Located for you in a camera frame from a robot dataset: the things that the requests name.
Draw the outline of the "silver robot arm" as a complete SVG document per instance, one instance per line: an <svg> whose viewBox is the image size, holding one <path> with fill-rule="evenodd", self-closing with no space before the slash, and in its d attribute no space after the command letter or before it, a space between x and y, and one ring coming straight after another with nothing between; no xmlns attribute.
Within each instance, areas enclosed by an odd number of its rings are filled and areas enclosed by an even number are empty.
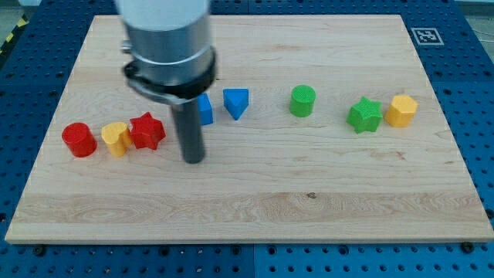
<svg viewBox="0 0 494 278"><path fill-rule="evenodd" d="M127 31L123 68L142 97L171 107L185 162L205 157L198 96L215 81L209 0L116 0Z"/></svg>

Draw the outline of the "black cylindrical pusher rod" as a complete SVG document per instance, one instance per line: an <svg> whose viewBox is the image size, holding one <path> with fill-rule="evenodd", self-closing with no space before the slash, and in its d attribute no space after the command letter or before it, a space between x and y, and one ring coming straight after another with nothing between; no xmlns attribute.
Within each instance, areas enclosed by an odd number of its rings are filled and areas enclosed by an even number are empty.
<svg viewBox="0 0 494 278"><path fill-rule="evenodd" d="M182 158L189 164L201 162L205 158L205 143L202 136L198 101L193 99L183 104L173 105L171 112Z"/></svg>

